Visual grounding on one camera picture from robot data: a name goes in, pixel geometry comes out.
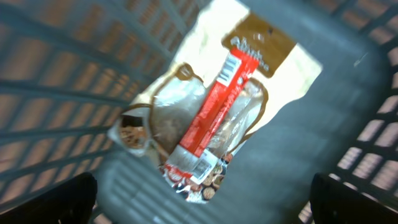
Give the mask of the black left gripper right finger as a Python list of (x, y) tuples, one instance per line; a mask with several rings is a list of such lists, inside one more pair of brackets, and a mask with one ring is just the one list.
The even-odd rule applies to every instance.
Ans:
[(314, 175), (310, 196), (315, 224), (397, 224), (397, 213), (331, 177)]

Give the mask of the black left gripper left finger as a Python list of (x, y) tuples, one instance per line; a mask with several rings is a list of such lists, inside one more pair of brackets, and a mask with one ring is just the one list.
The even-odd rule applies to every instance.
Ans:
[(87, 224), (97, 180), (85, 172), (1, 215), (1, 224)]

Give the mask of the red snack stick packet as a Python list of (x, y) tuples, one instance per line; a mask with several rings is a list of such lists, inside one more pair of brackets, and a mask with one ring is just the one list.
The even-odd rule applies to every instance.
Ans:
[(196, 184), (206, 179), (219, 161), (206, 147), (258, 65), (257, 59), (242, 50), (236, 47), (230, 50), (199, 112), (165, 163), (165, 169)]

